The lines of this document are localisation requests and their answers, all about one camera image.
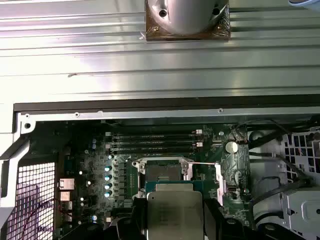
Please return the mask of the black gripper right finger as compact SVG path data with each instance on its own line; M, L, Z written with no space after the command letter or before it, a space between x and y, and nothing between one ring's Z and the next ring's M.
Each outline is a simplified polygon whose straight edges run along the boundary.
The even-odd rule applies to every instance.
M224 217L216 199L203 201L204 231L209 240L254 240L255 231L239 220Z

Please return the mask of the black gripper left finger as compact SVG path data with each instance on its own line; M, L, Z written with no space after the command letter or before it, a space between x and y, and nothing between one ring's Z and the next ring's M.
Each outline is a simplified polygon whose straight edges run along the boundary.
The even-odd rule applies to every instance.
M111 212L113 219L103 231L104 240L146 240L148 202L136 198L131 208L117 208Z

